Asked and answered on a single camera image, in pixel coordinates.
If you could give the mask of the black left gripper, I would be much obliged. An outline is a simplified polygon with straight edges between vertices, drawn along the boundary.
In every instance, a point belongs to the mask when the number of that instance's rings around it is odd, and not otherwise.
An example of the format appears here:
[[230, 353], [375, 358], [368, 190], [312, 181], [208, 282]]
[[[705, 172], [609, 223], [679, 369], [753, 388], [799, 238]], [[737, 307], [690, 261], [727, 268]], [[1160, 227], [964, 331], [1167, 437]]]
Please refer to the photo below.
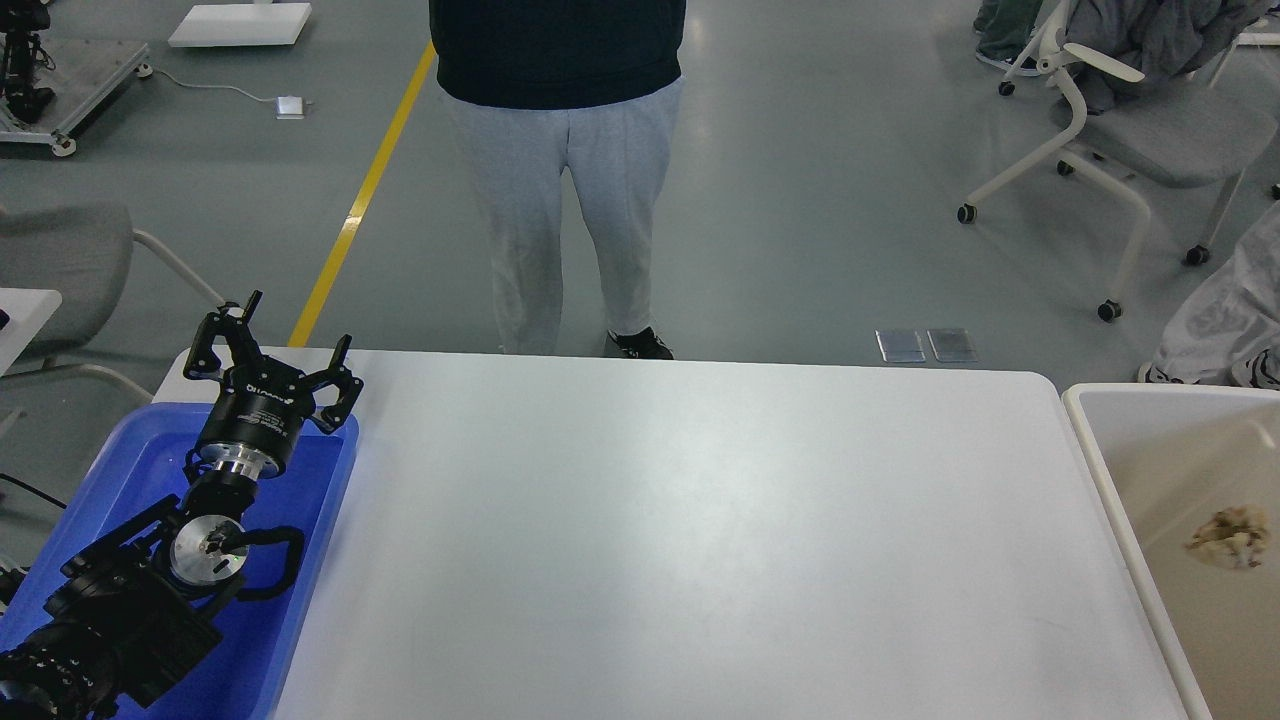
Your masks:
[[[221, 379], [221, 393], [196, 443], [200, 459], [215, 462], [236, 454], [256, 454], [261, 459], [259, 475], [274, 478], [287, 469], [303, 421], [310, 418], [325, 436], [335, 433], [355, 410], [364, 380], [346, 365], [351, 334], [339, 338], [324, 369], [306, 375], [278, 360], [264, 360], [250, 328], [261, 299], [262, 291], [252, 291], [243, 305], [228, 300], [209, 313], [196, 331], [183, 377]], [[224, 375], [212, 348], [215, 338], [225, 341], [234, 361]], [[315, 393], [330, 387], [338, 389], [337, 400], [316, 405]]]

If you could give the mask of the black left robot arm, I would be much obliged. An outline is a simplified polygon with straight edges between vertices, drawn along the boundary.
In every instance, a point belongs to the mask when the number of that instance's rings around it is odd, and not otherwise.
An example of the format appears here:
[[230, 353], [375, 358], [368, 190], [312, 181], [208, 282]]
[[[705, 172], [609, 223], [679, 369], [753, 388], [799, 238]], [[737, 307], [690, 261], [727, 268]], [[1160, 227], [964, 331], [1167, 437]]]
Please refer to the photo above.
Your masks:
[[339, 430], [364, 382], [346, 364], [303, 372], [265, 354], [250, 328], [261, 299], [223, 304], [198, 325], [183, 368], [219, 396], [169, 495], [61, 565], [50, 616], [3, 653], [5, 719], [110, 719], [120, 697], [148, 707], [221, 643], [215, 616], [234, 601], [274, 600], [302, 571], [308, 534], [250, 529], [265, 479], [282, 475], [303, 432]]

